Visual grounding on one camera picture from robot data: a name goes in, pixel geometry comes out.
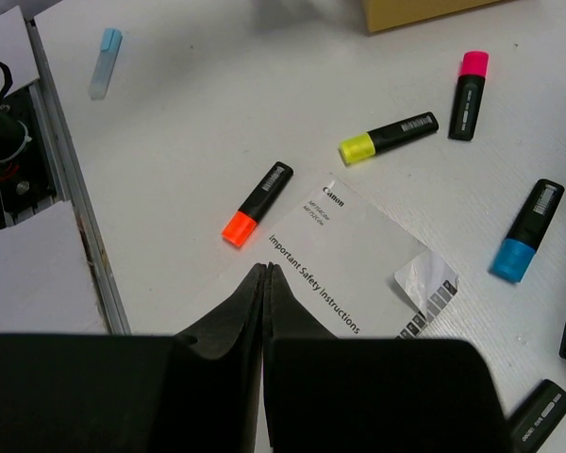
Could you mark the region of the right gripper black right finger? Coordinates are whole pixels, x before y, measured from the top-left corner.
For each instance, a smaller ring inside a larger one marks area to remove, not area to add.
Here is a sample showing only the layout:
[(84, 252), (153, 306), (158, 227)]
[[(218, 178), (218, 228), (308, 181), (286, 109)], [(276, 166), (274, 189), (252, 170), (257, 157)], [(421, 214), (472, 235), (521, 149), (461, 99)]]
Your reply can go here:
[(509, 452), (491, 373), (461, 340), (339, 339), (270, 264), (263, 389), (275, 452)]

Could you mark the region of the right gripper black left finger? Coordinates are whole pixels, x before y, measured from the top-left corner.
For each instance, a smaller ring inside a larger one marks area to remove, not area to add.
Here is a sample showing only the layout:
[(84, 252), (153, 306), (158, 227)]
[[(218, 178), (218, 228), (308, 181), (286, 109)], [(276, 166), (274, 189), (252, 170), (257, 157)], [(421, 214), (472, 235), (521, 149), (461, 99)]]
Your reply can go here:
[(0, 334), (0, 452), (250, 452), (267, 269), (175, 335)]

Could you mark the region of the orange cap black highlighter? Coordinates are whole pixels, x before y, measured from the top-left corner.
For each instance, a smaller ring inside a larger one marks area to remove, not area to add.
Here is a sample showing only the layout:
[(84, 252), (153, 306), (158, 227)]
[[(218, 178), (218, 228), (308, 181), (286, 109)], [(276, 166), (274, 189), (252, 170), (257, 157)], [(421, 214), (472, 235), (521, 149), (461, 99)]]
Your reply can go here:
[(293, 169), (277, 161), (227, 223), (222, 238), (236, 247), (244, 245), (292, 176)]

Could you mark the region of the purple cap black highlighter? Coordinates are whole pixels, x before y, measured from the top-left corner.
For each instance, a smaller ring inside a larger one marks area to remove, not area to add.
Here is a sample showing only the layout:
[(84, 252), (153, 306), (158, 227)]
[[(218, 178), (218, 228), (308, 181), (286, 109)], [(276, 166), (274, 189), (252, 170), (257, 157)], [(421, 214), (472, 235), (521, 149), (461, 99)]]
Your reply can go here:
[(535, 453), (566, 415), (566, 391), (544, 379), (508, 419), (514, 452)]

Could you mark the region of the blue cap black highlighter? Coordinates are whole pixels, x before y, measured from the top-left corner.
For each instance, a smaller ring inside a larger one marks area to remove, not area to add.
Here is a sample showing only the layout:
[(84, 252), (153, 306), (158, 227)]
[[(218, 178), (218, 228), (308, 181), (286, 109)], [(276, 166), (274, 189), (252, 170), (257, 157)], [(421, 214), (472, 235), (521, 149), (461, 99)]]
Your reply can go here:
[(549, 179), (536, 182), (501, 243), (491, 264), (491, 274), (511, 284), (522, 281), (564, 192), (561, 184)]

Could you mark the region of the yellow cap black highlighter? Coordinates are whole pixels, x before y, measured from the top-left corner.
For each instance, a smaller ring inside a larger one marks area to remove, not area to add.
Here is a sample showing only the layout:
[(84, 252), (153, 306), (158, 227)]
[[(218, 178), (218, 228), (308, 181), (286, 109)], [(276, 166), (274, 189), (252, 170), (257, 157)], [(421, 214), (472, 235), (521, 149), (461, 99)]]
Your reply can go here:
[(344, 140), (339, 151), (343, 163), (351, 165), (420, 140), (438, 130), (439, 122), (435, 115), (425, 112)]

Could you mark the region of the pink cap black highlighter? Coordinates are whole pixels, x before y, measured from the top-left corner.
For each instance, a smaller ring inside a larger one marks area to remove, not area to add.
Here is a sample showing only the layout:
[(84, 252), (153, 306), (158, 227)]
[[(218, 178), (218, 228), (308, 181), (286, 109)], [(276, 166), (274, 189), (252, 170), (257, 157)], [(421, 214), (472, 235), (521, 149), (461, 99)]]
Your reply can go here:
[(458, 71), (448, 138), (473, 139), (484, 93), (490, 55), (484, 51), (464, 54)]

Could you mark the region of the yellow bottom drawer box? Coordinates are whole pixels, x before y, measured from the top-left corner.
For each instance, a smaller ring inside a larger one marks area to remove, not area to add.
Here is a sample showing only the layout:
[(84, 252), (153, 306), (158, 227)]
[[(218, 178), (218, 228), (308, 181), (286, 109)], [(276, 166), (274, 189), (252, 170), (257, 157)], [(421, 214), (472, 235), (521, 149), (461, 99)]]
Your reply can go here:
[(363, 0), (361, 5), (367, 30), (375, 33), (495, 3), (497, 0)]

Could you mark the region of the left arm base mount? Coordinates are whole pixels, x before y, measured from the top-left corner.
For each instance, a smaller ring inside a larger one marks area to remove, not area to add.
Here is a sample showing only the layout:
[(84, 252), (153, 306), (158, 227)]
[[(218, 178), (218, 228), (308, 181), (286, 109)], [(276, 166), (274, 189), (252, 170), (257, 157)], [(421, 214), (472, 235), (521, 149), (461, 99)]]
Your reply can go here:
[(0, 61), (0, 229), (57, 195), (30, 89)]

